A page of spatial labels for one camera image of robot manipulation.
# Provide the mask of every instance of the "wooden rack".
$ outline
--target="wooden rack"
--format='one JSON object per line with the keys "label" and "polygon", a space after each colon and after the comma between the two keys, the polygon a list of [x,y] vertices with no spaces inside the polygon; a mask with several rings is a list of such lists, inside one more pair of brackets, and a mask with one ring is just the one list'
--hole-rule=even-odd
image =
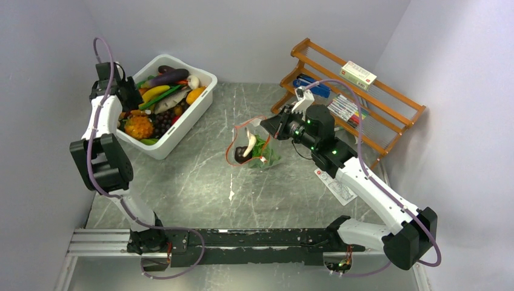
{"label": "wooden rack", "polygon": [[[425,106],[417,104],[378,79],[375,80],[368,91],[363,91],[342,79],[338,73],[341,67],[346,64],[346,61],[316,45],[309,38],[297,44],[291,51],[291,56],[297,58],[298,63],[293,71],[280,82],[280,86],[287,91],[284,97],[272,107],[272,112],[277,114],[280,108],[295,96],[292,83],[300,74],[308,75],[316,80],[331,78],[344,81],[362,99],[363,109],[369,112],[369,116],[363,120],[364,128],[366,124],[379,127],[378,130],[371,133],[364,130],[364,136],[362,137],[362,140],[378,153],[372,168],[391,151],[400,136],[414,125],[425,110]],[[330,83],[325,83],[325,85],[332,92],[343,94],[355,102],[351,95],[345,94],[336,85]],[[343,127],[354,136],[358,135],[358,132],[348,123],[336,116],[334,118],[336,125]]]}

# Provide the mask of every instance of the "box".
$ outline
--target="box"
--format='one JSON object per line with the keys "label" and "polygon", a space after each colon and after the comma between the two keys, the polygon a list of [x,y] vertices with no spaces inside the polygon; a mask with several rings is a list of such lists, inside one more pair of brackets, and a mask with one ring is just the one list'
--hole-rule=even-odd
{"label": "box", "polygon": [[363,90],[368,90],[376,79],[375,75],[361,68],[354,62],[347,62],[341,68],[339,75],[348,80],[348,82],[359,86]]}
{"label": "box", "polygon": [[185,134],[195,125],[200,117],[212,104],[212,90],[218,83],[215,75],[201,69],[192,67],[181,60],[174,58],[170,55],[159,55],[150,61],[143,69],[140,69],[133,78],[137,83],[143,81],[149,75],[157,74],[157,68],[160,65],[169,65],[175,69],[187,69],[190,75],[195,75],[200,79],[200,86],[207,86],[203,93],[193,104],[180,116],[175,124],[159,139],[154,145],[145,145],[135,138],[127,135],[121,130],[116,131],[116,135],[144,152],[148,156],[155,159],[166,158],[172,150],[176,147],[178,142],[185,136]]}

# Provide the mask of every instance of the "plastic bag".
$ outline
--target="plastic bag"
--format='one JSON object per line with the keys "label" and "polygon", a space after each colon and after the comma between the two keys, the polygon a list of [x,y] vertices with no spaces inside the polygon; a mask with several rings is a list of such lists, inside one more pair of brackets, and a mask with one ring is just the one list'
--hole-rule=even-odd
{"label": "plastic bag", "polygon": [[234,138],[225,152],[232,166],[247,165],[251,169],[265,169],[282,162],[277,151],[277,140],[260,126],[264,116],[257,116],[234,126]]}

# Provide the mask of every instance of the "mushroom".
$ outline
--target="mushroom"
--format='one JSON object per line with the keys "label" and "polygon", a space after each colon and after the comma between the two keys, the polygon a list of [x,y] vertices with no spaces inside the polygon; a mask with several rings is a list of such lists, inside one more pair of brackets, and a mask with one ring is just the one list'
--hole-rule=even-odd
{"label": "mushroom", "polygon": [[194,90],[200,87],[200,79],[198,79],[197,76],[189,75],[189,77],[187,77],[187,85]]}
{"label": "mushroom", "polygon": [[248,128],[245,129],[246,136],[248,137],[248,145],[245,147],[236,147],[236,150],[234,151],[234,159],[240,164],[247,162],[252,158],[252,150],[257,143],[255,135],[251,134]]}

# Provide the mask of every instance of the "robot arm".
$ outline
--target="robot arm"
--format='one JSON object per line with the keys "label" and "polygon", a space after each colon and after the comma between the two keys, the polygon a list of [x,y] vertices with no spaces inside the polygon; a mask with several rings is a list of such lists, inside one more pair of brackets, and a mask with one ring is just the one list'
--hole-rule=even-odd
{"label": "robot arm", "polygon": [[[70,144],[70,152],[84,184],[89,190],[95,190],[87,171],[87,146],[92,130],[96,130],[96,137],[92,143],[93,175],[99,186],[108,194],[106,197],[115,203],[130,223],[132,242],[127,248],[139,254],[160,250],[166,244],[162,230],[150,229],[142,224],[148,226],[162,226],[162,224],[139,195],[130,193],[129,182],[133,179],[132,164],[115,136],[119,115],[122,111],[137,109],[138,104],[142,103],[141,95],[135,89],[131,77],[121,78],[115,70],[115,84],[112,86],[111,95],[101,105],[107,84],[106,78],[110,72],[109,63],[98,64],[96,69],[99,81],[93,85],[90,95],[93,110],[89,125],[82,139]],[[93,121],[97,112],[98,125],[94,129]],[[133,217],[137,217],[142,223],[138,223]]]}
{"label": "robot arm", "polygon": [[[301,90],[297,89],[297,96],[311,95],[310,91]],[[436,235],[436,213],[429,207],[420,210],[372,172],[366,176],[356,152],[335,137],[334,123],[335,120],[326,106],[311,105],[303,113],[297,112],[292,105],[287,105],[278,115],[262,121],[261,125],[276,139],[292,138],[293,142],[310,149],[312,159],[321,170],[353,190],[384,221],[385,225],[376,225],[347,217],[338,229],[339,236],[346,244],[383,250],[394,265],[404,270],[410,269],[432,247],[432,243],[406,210],[417,213],[417,218],[433,237]],[[400,208],[370,178],[374,178],[394,198],[401,201],[404,207]]]}

